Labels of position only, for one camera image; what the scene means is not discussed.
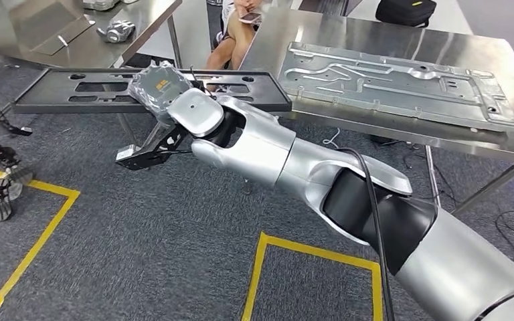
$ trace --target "black cable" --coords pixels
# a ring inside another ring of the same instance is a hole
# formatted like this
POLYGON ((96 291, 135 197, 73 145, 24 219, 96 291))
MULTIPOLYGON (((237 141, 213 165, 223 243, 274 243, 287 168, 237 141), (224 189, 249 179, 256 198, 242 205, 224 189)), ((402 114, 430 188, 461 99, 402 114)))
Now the black cable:
POLYGON ((379 248, 379 269, 381 271, 381 280, 383 286, 383 298, 385 301, 385 312, 387 314, 388 321, 395 320, 395 314, 393 309, 393 301, 391 299, 391 290, 389 287, 389 278, 387 275, 387 259, 385 257, 385 247, 383 246, 383 237, 381 236, 381 221, 379 220, 379 209, 377 208, 377 198, 375 196, 375 189, 373 187, 373 182, 371 181, 371 174, 369 173, 369 169, 367 168, 367 164, 363 159, 363 156, 359 154, 357 151, 352 148, 336 148, 336 150, 347 151, 353 154, 359 164, 361 165, 361 169, 365 173, 365 182, 367 183, 367 192, 369 194, 369 200, 371 201, 371 208, 373 210, 373 221, 375 223, 375 236, 377 237, 377 247, 379 248))
POLYGON ((495 206, 497 206, 497 210, 499 212, 499 215, 495 218, 495 228, 501 234, 501 237, 503 237, 505 239, 507 244, 509 244, 509 246, 511 246, 511 249, 513 250, 513 255, 511 256, 511 259, 514 261, 514 245, 513 245, 513 242, 509 239, 509 237, 505 233, 503 233, 503 230, 499 227, 499 222, 501 221, 501 222, 503 222, 503 224, 505 225, 505 227, 508 230, 514 231, 514 227, 512 227, 507 222, 507 219, 506 219, 507 214, 514 214, 514 210, 502 212, 501 208, 499 207, 499 205, 496 202, 494 202, 494 204, 495 204, 495 206))
MULTIPOLYGON (((416 156, 416 157, 419 157, 419 158, 422 158, 422 159, 426 159, 426 156, 425 155, 421 155, 421 154, 417 154, 416 153, 416 150, 412 150, 410 151, 408 154, 405 154, 403 156, 403 164, 405 165, 405 167, 407 169, 412 169, 413 166, 411 166, 408 162, 407 162, 407 159, 409 157, 413 157, 413 156, 416 156)), ((444 176, 444 174, 442 173, 442 171, 440 170, 440 167, 438 167, 436 164, 433 164, 434 168, 436 169, 436 172, 438 172, 438 174, 440 175, 440 178, 442 179, 442 182, 444 182, 444 184, 448 187, 448 189, 450 190, 450 192, 452 194, 448 194, 445 190, 441 190, 439 191, 439 194, 438 195, 434 195, 432 197, 418 197, 420 199, 435 199, 437 198, 438 196, 440 195, 446 195, 449 199, 452 199, 454 201, 454 206, 458 206, 459 203, 462 203, 460 202, 457 198, 456 198, 456 194, 454 192, 454 189, 452 188, 452 186, 450 185, 450 183, 448 182, 448 180, 446 179, 446 177, 444 176)))

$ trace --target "screw hole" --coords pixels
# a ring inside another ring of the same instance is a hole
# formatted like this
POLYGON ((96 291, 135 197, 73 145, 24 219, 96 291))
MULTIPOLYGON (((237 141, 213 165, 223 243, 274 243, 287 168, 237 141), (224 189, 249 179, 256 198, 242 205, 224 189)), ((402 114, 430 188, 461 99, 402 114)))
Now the screw hole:
POLYGON ((71 80, 80 80, 80 79, 84 79, 86 77, 86 75, 84 74, 73 74, 70 76, 70 79, 71 80))

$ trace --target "smartphone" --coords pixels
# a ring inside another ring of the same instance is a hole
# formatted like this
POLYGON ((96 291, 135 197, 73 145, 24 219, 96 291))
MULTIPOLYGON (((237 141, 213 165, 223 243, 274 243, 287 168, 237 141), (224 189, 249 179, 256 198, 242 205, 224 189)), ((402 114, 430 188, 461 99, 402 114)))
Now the smartphone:
POLYGON ((244 15, 240 18, 240 21, 242 23, 254 23, 255 21, 261 19, 261 14, 256 12, 249 12, 248 14, 244 15))

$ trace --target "black bag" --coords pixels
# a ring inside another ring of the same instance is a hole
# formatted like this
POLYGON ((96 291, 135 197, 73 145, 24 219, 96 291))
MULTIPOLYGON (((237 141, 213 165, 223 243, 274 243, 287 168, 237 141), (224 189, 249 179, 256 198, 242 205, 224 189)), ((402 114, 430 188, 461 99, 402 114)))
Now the black bag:
POLYGON ((375 18, 396 25, 428 27, 435 8, 433 0, 381 0, 375 18))

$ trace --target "cable on floor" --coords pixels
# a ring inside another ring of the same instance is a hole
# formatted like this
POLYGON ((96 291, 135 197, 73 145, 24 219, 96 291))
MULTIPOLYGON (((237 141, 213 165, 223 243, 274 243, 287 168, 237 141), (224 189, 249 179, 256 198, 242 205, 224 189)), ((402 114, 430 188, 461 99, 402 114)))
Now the cable on floor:
MULTIPOLYGON (((419 157, 419 158, 422 158, 422 159, 426 159, 426 155, 417 154, 416 151, 417 151, 416 149, 413 149, 408 154, 405 154, 403 156, 403 164, 405 164, 406 168, 408 168, 408 169, 412 169, 413 168, 413 166, 411 166, 411 164, 409 164, 408 161, 407 161, 409 159, 409 157, 419 157)), ((434 196, 431 196, 431 197, 418 197, 418 198, 420 198, 420 199, 435 199, 435 198, 437 198, 440 195, 445 195, 446 197, 448 197, 449 199, 454 201, 454 205, 455 206, 458 206, 458 204, 460 204, 462 202, 460 202, 456 198, 456 194, 454 192, 454 189, 452 188, 452 186, 450 185, 450 183, 448 182, 448 180, 446 179, 444 174, 442 174, 442 171, 440 170, 440 167, 438 167, 436 164, 433 164, 433 165, 434 165, 434 168, 436 169, 436 172, 440 175, 440 178, 442 179, 442 182, 448 187, 448 189, 450 190, 451 194, 446 192, 444 189, 441 189, 438 192, 438 195, 434 195, 434 196)))
POLYGON ((324 145, 333 145, 333 146, 334 146, 334 148, 336 148, 336 149, 340 148, 340 147, 339 147, 338 145, 336 145, 336 143, 334 142, 334 140, 336 139, 336 137, 338 137, 338 135, 340 135, 340 128, 337 128, 337 130, 338 130, 338 131, 336 132, 336 134, 335 134, 334 136, 332 136, 332 138, 330 138, 330 139, 324 139, 324 140, 322 140, 322 143, 323 143, 324 145))
POLYGON ((513 255, 510 257, 511 260, 514 261, 514 244, 513 242, 509 239, 509 236, 507 236, 503 230, 501 229, 500 227, 500 223, 503 223, 503 225, 505 226, 505 228, 507 228, 509 231, 513 231, 514 232, 514 226, 511 226, 509 224, 509 222, 507 221, 507 217, 510 215, 510 214, 514 214, 514 210, 510 210, 510 211, 501 211, 501 208, 499 207, 499 204, 497 204, 496 202, 493 202, 495 204, 495 206, 497 207, 497 211, 499 212, 499 215, 497 215, 496 219, 495 219, 495 228, 497 229, 497 231, 499 232, 499 234, 501 234, 501 237, 503 237, 503 239, 505 239, 505 241, 507 242, 507 244, 509 244, 509 246, 511 246, 511 249, 513 250, 513 255))

